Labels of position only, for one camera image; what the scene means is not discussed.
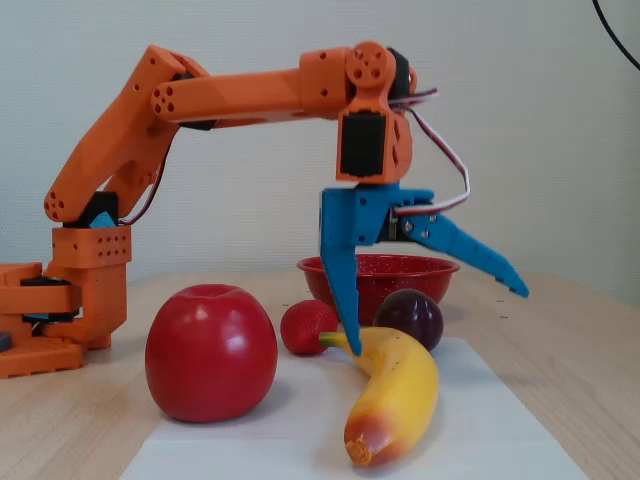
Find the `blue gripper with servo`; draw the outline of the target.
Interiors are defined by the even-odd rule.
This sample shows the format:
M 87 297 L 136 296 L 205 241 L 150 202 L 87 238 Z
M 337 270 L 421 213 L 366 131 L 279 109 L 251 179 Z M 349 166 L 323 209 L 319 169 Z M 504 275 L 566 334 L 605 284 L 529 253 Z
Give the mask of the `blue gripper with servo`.
M 380 242 L 409 242 L 447 254 L 505 285 L 523 298 L 529 289 L 500 253 L 476 240 L 442 214 L 406 215 L 389 226 L 395 207 L 427 205 L 435 197 L 428 189 L 358 184 L 353 188 L 327 188 L 321 193 L 319 247 L 321 259 L 351 353 L 362 353 L 356 246 Z

